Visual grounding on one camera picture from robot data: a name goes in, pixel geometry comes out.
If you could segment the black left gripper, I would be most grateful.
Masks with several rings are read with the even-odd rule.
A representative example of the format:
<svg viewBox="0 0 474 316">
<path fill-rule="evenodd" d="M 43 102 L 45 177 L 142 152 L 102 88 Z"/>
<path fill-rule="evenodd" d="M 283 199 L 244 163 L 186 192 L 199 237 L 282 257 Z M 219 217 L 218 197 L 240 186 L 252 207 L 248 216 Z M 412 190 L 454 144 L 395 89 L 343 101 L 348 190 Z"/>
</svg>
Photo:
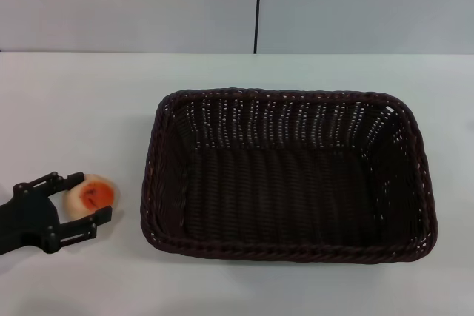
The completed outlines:
<svg viewBox="0 0 474 316">
<path fill-rule="evenodd" d="M 1 255 L 24 246 L 53 254 L 61 248 L 94 239 L 99 226 L 111 221 L 113 208 L 96 210 L 84 218 L 59 223 L 57 210 L 48 198 L 84 182 L 76 172 L 66 178 L 51 172 L 13 187 L 13 197 L 1 205 Z"/>
</svg>

